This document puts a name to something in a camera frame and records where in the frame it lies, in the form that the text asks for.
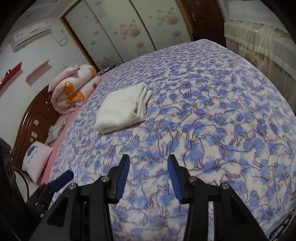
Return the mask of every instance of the wall-mounted air conditioner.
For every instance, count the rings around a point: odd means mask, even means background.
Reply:
[[[13,35],[11,47],[14,52],[25,45],[51,33],[50,22],[44,21],[25,28]]]

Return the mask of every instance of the pink pillow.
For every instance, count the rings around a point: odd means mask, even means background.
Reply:
[[[80,69],[80,64],[73,64],[71,67],[66,68],[62,73],[60,73],[54,80],[48,85],[48,93],[53,91],[56,86],[61,83],[65,78],[75,74]]]
[[[35,141],[28,149],[23,163],[22,169],[26,171],[34,183],[40,177],[53,148],[39,141]]]

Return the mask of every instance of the screw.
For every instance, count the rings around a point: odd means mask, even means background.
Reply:
[[[102,176],[101,177],[101,181],[104,182],[104,183],[107,182],[107,181],[109,181],[109,179],[110,178],[108,176]]]
[[[222,184],[221,184],[221,187],[222,187],[223,189],[228,189],[228,188],[229,188],[229,185],[228,185],[227,183],[222,183]]]
[[[69,186],[68,186],[68,188],[71,189],[71,190],[75,189],[76,187],[77,187],[76,183],[70,183]]]
[[[188,178],[188,180],[190,181],[190,182],[196,182],[197,181],[197,177],[195,177],[195,176],[190,176],[189,178]]]

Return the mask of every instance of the folded white towel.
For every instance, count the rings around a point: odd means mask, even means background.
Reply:
[[[144,83],[109,93],[97,111],[95,129],[105,134],[144,121],[151,94]]]

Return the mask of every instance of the headboard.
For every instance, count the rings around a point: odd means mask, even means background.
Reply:
[[[20,170],[29,146],[36,140],[44,143],[50,126],[54,125],[60,116],[50,102],[52,93],[47,91],[48,85],[32,100],[22,118],[11,152],[13,165]]]

